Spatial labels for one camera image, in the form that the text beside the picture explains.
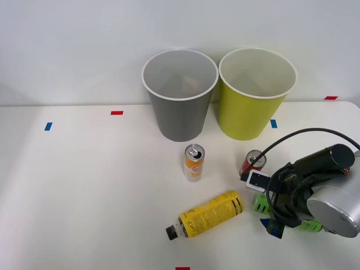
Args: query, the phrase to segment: gray bucket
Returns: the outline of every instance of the gray bucket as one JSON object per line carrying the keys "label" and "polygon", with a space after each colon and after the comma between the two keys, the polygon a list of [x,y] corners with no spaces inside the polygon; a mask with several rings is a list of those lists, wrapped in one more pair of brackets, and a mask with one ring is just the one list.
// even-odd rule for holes
{"label": "gray bucket", "polygon": [[219,78],[209,56],[190,49],[165,51],[146,62],[141,78],[166,138],[185,142],[201,133]]}

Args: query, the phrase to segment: bottle cap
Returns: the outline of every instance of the bottle cap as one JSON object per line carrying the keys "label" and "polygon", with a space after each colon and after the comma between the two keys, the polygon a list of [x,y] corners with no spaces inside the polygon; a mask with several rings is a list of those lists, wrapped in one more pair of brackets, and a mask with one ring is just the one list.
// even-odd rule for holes
{"label": "bottle cap", "polygon": [[178,238],[174,225],[166,228],[166,233],[168,234],[170,240],[174,240],[175,238]]}

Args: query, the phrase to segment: silver cylinder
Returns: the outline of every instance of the silver cylinder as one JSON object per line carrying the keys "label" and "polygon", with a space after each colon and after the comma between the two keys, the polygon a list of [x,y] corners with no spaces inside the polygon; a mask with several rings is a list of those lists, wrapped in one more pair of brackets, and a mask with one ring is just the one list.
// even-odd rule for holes
{"label": "silver cylinder", "polygon": [[344,237],[360,232],[360,151],[345,178],[336,178],[313,187],[307,207],[326,228]]}

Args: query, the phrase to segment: plastic bottle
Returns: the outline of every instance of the plastic bottle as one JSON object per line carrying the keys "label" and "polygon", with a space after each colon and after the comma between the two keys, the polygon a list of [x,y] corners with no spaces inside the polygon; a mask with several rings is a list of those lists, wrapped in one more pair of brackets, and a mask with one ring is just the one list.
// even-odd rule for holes
{"label": "plastic bottle", "polygon": [[244,203],[234,190],[192,208],[180,215],[175,225],[166,229],[170,240],[179,236],[192,238],[244,211]]}

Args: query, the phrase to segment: table surface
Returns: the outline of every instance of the table surface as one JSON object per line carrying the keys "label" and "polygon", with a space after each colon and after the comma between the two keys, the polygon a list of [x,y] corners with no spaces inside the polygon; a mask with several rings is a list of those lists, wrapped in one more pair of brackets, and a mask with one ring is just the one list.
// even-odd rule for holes
{"label": "table surface", "polygon": [[[114,110],[123,115],[111,115]],[[286,228],[268,235],[239,181],[246,153],[301,128],[323,127],[360,142],[349,102],[283,103],[252,141],[220,130],[216,105],[191,142],[163,137],[149,105],[0,108],[0,269],[360,269],[360,236]],[[48,122],[51,129],[45,131]],[[202,179],[183,175],[190,143],[205,148]],[[267,154],[273,173],[343,139],[310,132]],[[169,241],[185,210],[235,189],[245,211],[195,238]]]}

